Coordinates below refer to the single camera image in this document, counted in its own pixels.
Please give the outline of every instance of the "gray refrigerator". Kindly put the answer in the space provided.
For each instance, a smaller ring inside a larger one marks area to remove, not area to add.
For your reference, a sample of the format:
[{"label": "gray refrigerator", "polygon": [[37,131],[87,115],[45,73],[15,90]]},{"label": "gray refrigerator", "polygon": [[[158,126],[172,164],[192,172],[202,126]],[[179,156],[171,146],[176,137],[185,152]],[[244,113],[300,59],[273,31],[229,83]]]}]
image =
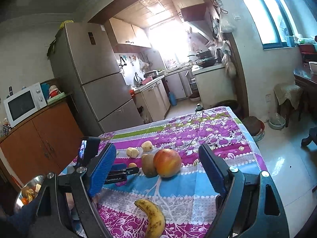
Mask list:
[{"label": "gray refrigerator", "polygon": [[103,25],[66,23],[50,55],[53,74],[71,93],[84,135],[143,124]]}]

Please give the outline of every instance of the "metal bolt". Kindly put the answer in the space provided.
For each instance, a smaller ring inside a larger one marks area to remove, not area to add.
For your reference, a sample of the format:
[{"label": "metal bolt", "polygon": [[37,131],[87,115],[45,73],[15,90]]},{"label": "metal bolt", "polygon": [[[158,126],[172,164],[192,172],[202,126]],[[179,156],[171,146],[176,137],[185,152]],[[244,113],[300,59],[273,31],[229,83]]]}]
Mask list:
[{"label": "metal bolt", "polygon": [[46,177],[47,179],[52,179],[54,177],[54,173],[48,173]]},{"label": "metal bolt", "polygon": [[81,167],[76,169],[76,172],[78,172],[80,174],[83,173],[84,171],[86,171],[86,167],[84,167],[84,166],[81,166]]},{"label": "metal bolt", "polygon": [[239,169],[236,166],[230,166],[229,167],[230,172],[232,173],[236,173],[237,171],[239,171]]},{"label": "metal bolt", "polygon": [[267,171],[262,171],[261,174],[262,174],[263,177],[269,177],[270,176],[270,174]]}]

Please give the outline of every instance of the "tile floor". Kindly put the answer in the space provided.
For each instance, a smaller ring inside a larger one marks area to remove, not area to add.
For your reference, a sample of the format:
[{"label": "tile floor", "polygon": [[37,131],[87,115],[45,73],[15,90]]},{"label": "tile floor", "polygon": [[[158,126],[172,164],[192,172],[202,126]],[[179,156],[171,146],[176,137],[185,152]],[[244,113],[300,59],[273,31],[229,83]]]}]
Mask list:
[{"label": "tile floor", "polygon": [[[194,112],[197,103],[178,101],[166,119]],[[265,136],[257,143],[284,205],[291,238],[317,206],[316,192],[312,193],[317,185],[317,146],[312,142],[301,148],[301,140],[307,138],[309,129],[316,124],[309,114],[303,114],[300,122],[297,117],[293,113],[288,128],[280,131],[265,123]]]},{"label": "tile floor", "polygon": [[198,102],[191,102],[190,99],[177,101],[176,106],[171,106],[169,112],[167,113],[165,119],[181,116],[184,114],[194,113]]}]

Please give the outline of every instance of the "apple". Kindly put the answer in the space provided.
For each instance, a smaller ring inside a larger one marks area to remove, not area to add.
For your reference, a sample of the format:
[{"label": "apple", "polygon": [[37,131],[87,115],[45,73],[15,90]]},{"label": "apple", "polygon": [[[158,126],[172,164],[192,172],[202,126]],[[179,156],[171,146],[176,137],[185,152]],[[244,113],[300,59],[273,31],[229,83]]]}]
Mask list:
[{"label": "apple", "polygon": [[161,149],[154,155],[153,164],[161,177],[168,178],[178,173],[182,166],[182,159],[172,149]]}]

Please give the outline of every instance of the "white microwave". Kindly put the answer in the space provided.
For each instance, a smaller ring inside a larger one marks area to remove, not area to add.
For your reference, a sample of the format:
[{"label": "white microwave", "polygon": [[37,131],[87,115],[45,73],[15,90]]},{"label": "white microwave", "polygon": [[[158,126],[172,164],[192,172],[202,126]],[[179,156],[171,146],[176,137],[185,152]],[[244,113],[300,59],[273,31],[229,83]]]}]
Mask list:
[{"label": "white microwave", "polygon": [[46,105],[40,83],[29,86],[4,100],[4,108],[11,126],[16,126]]}]

